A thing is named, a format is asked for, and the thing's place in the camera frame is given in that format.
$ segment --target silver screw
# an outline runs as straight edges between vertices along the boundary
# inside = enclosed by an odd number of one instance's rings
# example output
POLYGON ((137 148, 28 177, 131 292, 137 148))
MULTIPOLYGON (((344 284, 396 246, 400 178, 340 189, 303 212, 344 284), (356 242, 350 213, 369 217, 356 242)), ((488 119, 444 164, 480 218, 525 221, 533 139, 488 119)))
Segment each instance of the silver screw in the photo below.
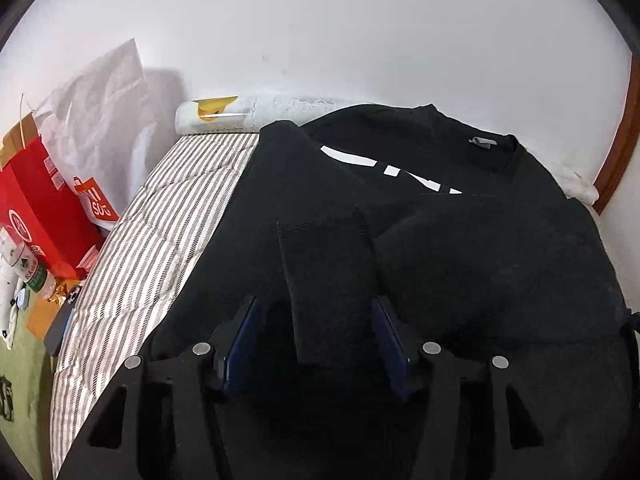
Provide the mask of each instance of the silver screw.
POLYGON ((500 370, 504 370, 509 366, 509 361, 507 361, 507 358, 502 357, 501 355, 495 356, 493 359, 491 359, 491 362, 496 368, 500 368, 500 370))
POLYGON ((196 355, 208 354, 209 350, 211 350, 211 345, 209 343, 196 343, 193 345, 193 353, 196 355))
POLYGON ((140 366, 142 359, 138 355, 130 355, 126 359, 124 359, 124 367, 129 370, 133 370, 133 368, 137 368, 140 366))
POLYGON ((440 353, 442 348, 440 347, 440 345, 438 343, 434 343, 433 341, 429 341, 429 342, 425 343, 424 345, 422 345, 422 350, 424 350, 425 354, 437 355, 437 354, 440 353))

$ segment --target striped mattress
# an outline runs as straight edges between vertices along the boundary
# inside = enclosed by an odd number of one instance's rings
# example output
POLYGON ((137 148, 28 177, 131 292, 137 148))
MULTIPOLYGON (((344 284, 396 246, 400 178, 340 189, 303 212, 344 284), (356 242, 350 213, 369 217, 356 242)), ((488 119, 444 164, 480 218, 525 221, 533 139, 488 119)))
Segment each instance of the striped mattress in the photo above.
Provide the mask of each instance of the striped mattress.
POLYGON ((78 299, 54 386, 54 476, 124 359, 167 313, 205 249, 258 134, 181 137, 106 241, 78 299))

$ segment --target green fabric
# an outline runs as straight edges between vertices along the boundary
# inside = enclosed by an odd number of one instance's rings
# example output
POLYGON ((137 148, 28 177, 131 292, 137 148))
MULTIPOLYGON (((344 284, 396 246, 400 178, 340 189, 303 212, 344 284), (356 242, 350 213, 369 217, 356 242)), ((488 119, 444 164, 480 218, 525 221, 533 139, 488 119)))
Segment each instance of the green fabric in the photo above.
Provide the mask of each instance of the green fabric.
POLYGON ((0 432, 34 480, 50 480, 49 407, 55 362, 44 343, 27 330, 28 309, 18 311, 12 350, 0 340, 0 375, 12 384, 14 421, 0 417, 0 432))

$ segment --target wooden frame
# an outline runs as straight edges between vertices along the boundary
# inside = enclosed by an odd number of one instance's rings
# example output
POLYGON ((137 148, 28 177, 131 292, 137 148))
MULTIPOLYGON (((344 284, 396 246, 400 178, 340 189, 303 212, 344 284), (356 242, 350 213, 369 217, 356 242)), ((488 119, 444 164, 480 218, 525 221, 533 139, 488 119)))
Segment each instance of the wooden frame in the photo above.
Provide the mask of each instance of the wooden frame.
POLYGON ((626 167, 629 165, 631 156, 634 153, 639 135, 640 60, 633 57, 631 60, 629 88, 626 92, 625 111, 609 154, 593 184, 600 193, 600 198, 593 205, 598 214, 602 213, 618 188, 618 184, 620 184, 620 180, 622 180, 622 176, 625 174, 626 167))

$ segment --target red logo on bag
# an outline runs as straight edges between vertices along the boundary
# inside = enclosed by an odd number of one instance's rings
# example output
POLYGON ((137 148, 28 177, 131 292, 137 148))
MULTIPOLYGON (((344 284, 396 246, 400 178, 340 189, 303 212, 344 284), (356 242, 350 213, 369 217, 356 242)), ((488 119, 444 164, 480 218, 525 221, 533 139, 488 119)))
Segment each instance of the red logo on bag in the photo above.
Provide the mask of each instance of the red logo on bag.
POLYGON ((78 177, 74 177, 74 189, 77 193, 87 196, 91 202, 91 212, 98 220, 106 222, 118 221, 118 215, 105 197, 104 193, 98 186, 93 177, 82 182, 78 177))
POLYGON ((22 237, 25 242, 31 242, 31 233, 27 229, 27 226, 20 218, 17 212, 13 209, 9 209, 9 220, 11 225, 14 226, 15 231, 22 237))

